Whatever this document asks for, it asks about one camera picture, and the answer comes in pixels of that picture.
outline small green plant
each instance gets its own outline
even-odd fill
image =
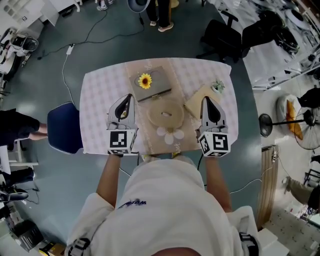
[[[217,90],[220,94],[222,94],[222,92],[224,91],[224,82],[222,82],[221,80],[215,80],[212,83],[212,87]]]

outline white flower print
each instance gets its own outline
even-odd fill
[[[168,132],[167,129],[163,127],[158,127],[158,129],[156,129],[156,134],[164,136],[164,141],[168,145],[172,145],[175,138],[182,140],[185,137],[184,132],[180,129],[176,129],[174,132]]]

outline fan base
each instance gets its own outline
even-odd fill
[[[272,132],[272,119],[268,114],[259,116],[260,134],[263,137],[268,137]]]

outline white cube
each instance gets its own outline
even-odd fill
[[[227,133],[204,131],[198,141],[205,157],[220,158],[228,154],[231,149]]]
[[[134,146],[137,131],[135,129],[130,130],[106,130],[108,141],[108,153],[112,155],[117,154],[131,154]]]

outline chair armrest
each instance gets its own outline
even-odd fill
[[[221,13],[222,13],[223,15],[228,16],[228,17],[229,17],[229,18],[228,18],[228,24],[227,24],[227,26],[228,26],[228,27],[231,27],[231,25],[232,25],[232,21],[236,21],[236,22],[238,22],[238,21],[239,21],[239,20],[238,20],[238,18],[237,18],[236,16],[232,15],[232,14],[231,14],[231,13],[229,13],[229,12],[226,12],[225,10],[221,11]]]

